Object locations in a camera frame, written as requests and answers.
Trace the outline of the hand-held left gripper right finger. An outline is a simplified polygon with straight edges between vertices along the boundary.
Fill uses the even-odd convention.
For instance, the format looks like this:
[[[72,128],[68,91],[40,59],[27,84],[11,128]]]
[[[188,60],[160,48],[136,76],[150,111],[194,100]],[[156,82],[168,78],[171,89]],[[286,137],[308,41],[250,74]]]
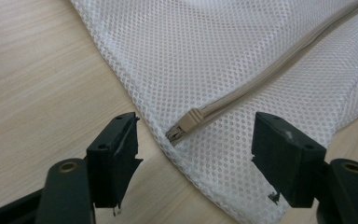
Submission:
[[[292,206],[308,208],[314,199],[314,172],[324,164],[326,149],[285,119],[255,113],[252,162],[280,196]]]

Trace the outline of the white mesh laundry bag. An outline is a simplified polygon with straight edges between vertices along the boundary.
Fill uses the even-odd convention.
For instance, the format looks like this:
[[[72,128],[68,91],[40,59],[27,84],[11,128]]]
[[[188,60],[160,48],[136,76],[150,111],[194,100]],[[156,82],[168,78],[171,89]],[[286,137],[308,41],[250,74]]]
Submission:
[[[257,112],[323,146],[358,118],[358,0],[71,0],[162,150],[243,224],[286,202],[252,161]]]

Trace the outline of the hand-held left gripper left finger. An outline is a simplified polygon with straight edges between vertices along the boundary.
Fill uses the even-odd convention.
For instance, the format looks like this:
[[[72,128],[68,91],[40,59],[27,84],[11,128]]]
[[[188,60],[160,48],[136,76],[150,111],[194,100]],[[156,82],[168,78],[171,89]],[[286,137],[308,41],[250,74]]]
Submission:
[[[137,121],[134,112],[113,118],[87,148],[91,198],[97,208],[120,207],[137,159]]]

